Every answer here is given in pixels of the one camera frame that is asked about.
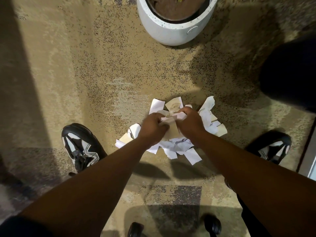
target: soil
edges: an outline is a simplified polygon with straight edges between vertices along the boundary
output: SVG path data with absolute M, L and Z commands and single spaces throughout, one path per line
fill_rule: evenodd
M 205 0 L 148 0 L 156 12 L 167 20 L 184 20 L 192 16 Z

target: forearm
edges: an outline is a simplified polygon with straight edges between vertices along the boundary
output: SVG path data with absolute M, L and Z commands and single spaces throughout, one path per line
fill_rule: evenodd
M 297 236 L 313 225 L 314 181 L 207 132 L 196 141 L 272 235 Z
M 133 140 L 43 195 L 21 215 L 57 236 L 99 236 L 148 147 L 146 140 Z

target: black pants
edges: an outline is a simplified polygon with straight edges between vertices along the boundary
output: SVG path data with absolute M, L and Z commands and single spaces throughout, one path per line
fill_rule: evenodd
M 251 237 L 257 236 L 271 236 L 267 229 L 260 223 L 260 221 L 253 215 L 253 213 L 248 209 L 245 203 L 237 195 L 239 203 L 242 206 L 241 217 L 244 220 Z

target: white planter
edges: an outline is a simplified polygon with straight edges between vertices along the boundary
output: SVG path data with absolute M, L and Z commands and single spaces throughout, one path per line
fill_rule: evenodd
M 203 30 L 214 12 L 216 2 L 217 0 L 210 0 L 209 6 L 201 15 L 181 24 L 171 24 L 159 19 L 152 13 L 146 0 L 137 0 L 137 9 L 143 26 L 153 39 L 164 45 L 178 46 L 194 39 Z

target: hand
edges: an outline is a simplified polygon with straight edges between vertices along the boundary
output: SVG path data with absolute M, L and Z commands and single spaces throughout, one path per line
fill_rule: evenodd
M 176 120 L 177 127 L 181 133 L 194 143 L 196 137 L 201 134 L 201 132 L 206 131 L 203 126 L 202 118 L 196 110 L 191 107 L 185 106 L 178 112 L 184 112 L 187 115 L 183 121 Z
M 148 115 L 142 123 L 137 139 L 143 139 L 148 143 L 149 147 L 159 143 L 169 129 L 169 125 L 167 124 L 158 125 L 162 117 L 165 116 L 160 113 L 151 113 Z

